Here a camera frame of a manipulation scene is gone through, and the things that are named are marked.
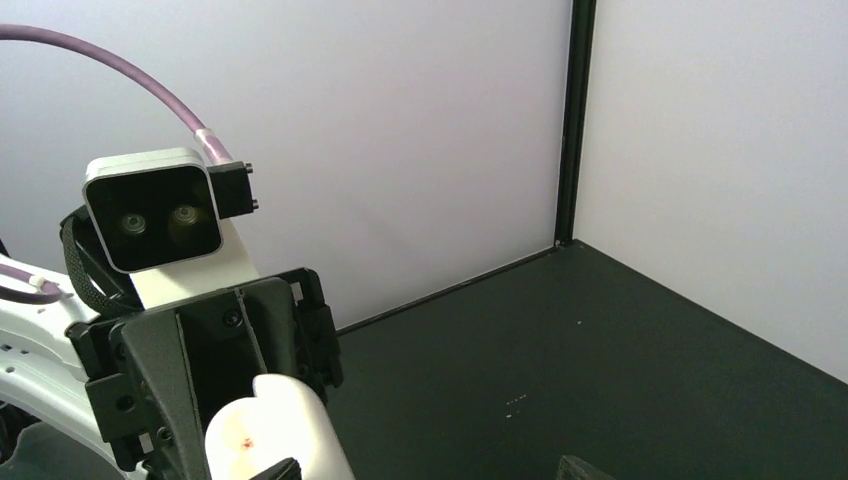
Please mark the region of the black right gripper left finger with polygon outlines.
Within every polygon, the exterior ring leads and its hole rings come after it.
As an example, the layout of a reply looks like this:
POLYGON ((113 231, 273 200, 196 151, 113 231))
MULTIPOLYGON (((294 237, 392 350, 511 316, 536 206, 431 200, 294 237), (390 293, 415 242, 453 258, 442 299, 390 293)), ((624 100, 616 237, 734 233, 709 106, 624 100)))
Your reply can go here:
POLYGON ((302 480, 302 470, 294 458, 285 458, 254 475, 251 480, 302 480))

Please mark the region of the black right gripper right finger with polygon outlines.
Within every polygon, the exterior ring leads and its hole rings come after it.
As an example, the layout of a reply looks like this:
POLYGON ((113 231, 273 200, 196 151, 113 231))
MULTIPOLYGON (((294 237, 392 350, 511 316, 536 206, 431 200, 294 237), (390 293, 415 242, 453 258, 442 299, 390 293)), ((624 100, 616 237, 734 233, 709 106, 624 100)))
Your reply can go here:
POLYGON ((615 480, 594 465, 574 455, 563 455, 558 463, 556 480, 615 480))

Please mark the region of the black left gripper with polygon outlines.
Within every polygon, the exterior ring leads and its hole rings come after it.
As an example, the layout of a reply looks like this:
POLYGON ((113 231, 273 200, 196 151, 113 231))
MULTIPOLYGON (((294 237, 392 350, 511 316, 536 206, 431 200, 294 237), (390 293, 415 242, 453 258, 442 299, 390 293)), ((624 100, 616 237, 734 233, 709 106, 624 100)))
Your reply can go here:
POLYGON ((320 398, 342 383, 340 346, 318 274, 291 270, 67 330, 100 436, 120 471, 206 479, 215 413, 275 373, 320 398))

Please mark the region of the white earbud charging case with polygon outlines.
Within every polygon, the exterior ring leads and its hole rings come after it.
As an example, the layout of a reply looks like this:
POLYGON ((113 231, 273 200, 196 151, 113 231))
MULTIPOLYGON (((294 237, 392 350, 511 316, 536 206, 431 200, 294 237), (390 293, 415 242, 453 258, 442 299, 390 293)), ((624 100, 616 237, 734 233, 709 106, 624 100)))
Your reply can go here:
POLYGON ((304 382, 262 374, 253 393, 227 403, 205 432, 213 479, 257 479, 286 459, 303 479, 352 479, 354 473, 323 401, 304 382))

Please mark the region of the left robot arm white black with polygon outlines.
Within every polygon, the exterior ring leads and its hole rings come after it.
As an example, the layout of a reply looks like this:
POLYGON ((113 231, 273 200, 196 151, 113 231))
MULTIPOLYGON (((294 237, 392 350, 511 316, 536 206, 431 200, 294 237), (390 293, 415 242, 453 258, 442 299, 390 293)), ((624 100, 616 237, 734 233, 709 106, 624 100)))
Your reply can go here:
POLYGON ((217 253, 101 298, 85 209, 60 225, 60 274, 3 258, 1 399, 126 479, 349 479, 329 418, 343 375, 320 280, 260 277, 231 221, 217 253))

